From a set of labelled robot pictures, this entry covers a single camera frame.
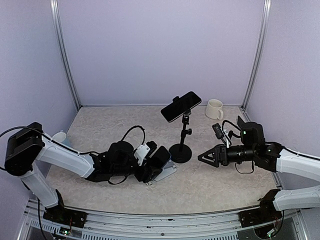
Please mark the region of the blue phone black screen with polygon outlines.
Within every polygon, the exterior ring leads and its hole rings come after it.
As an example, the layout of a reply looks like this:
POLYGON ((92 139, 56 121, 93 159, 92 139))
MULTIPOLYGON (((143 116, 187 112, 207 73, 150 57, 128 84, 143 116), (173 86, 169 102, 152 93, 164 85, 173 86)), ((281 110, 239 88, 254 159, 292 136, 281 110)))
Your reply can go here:
POLYGON ((170 159, 170 152, 162 145, 152 155, 148 163, 151 167, 162 170, 170 159))

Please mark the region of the grey folding phone stand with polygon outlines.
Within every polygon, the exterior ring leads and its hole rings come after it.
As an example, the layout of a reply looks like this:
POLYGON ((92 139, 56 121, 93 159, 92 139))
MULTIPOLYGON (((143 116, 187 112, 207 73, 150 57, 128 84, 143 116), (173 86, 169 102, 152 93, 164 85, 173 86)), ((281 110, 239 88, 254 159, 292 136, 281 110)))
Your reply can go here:
POLYGON ((165 164, 165 166, 162 168, 162 172, 156 178, 147 182, 146 185, 151 186, 153 184, 153 182, 159 182, 159 181, 167 178, 168 176, 174 174, 177 170, 178 169, 177 169, 177 166, 175 165, 175 163, 173 161, 169 160, 165 164))

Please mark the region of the tall black phone stand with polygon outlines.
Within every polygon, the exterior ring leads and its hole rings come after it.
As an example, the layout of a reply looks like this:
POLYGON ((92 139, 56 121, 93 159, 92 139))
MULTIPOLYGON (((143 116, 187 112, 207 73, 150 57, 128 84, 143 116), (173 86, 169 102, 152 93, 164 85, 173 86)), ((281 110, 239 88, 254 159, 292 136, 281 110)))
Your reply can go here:
POLYGON ((185 107, 182 114, 183 127, 180 133, 180 143, 174 144, 169 148, 171 160, 177 164, 184 164, 188 162, 192 157, 192 150, 189 146, 185 145, 186 136, 192 134, 192 129, 187 129, 187 125, 189 125, 189 119, 191 115, 191 106, 189 103, 187 103, 186 100, 183 103, 185 107))

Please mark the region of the purple phone black screen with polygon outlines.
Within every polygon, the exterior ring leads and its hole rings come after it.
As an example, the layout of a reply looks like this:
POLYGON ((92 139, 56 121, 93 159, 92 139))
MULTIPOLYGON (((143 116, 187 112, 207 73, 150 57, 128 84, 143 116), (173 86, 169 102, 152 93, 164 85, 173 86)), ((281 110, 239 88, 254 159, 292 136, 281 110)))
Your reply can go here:
POLYGON ((189 91, 181 97, 175 97, 172 103, 160 110, 160 113, 167 122, 171 123, 201 102, 202 99, 197 94, 189 91))

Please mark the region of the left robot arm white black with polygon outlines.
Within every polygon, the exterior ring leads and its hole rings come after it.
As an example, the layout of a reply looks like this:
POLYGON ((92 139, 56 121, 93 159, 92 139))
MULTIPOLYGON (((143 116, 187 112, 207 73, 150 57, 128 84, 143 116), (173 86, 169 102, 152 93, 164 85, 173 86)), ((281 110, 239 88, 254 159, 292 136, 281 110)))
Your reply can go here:
POLYGON ((63 168, 93 183, 112 185, 112 178, 122 177, 126 180, 131 175, 143 183, 155 180, 171 158, 167 149, 158 147, 154 141, 134 148, 121 139, 102 153, 80 152, 45 134, 38 122, 14 127, 14 130, 16 133, 7 141, 1 170, 19 177, 45 209, 61 223, 70 218, 70 211, 64 207, 59 191, 47 183, 36 161, 63 168))

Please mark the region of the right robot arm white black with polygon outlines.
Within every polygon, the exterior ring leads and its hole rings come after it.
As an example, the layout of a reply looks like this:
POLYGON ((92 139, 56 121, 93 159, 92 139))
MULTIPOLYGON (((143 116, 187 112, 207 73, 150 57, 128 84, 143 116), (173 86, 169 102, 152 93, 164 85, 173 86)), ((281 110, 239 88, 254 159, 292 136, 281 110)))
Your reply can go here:
MULTIPOLYGON (((225 133, 223 126, 216 123, 212 128, 222 143, 200 154, 198 160, 216 168, 230 163, 252 162, 273 173, 293 174, 317 182, 320 180, 319 157, 293 151, 277 142, 267 142, 263 126, 259 123, 238 121, 235 127, 240 131, 238 138, 241 145, 230 145, 233 132, 225 133)), ((260 222, 268 221, 275 212, 319 208, 320 187, 272 189, 260 200, 259 205, 255 216, 260 222)))

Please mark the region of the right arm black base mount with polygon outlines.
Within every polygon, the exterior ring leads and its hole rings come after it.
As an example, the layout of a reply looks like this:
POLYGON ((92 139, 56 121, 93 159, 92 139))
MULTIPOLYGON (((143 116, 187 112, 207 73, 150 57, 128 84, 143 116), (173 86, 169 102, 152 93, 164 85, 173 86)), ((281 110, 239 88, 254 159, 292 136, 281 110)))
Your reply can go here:
POLYGON ((251 227, 275 221, 284 217, 284 211, 276 210, 274 200, 280 189, 271 189, 259 199, 259 207, 251 210, 243 210, 238 213, 242 228, 251 227))

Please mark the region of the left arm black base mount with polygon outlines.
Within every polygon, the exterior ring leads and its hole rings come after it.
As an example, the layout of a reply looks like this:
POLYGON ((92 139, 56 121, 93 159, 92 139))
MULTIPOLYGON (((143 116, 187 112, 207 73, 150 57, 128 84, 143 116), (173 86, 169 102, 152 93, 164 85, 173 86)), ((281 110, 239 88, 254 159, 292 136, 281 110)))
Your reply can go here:
POLYGON ((43 214, 45 220, 55 223, 68 225, 69 227, 77 227, 83 229, 87 219, 87 213, 84 211, 66 208, 60 192, 55 190, 58 202, 56 206, 46 207, 43 214))

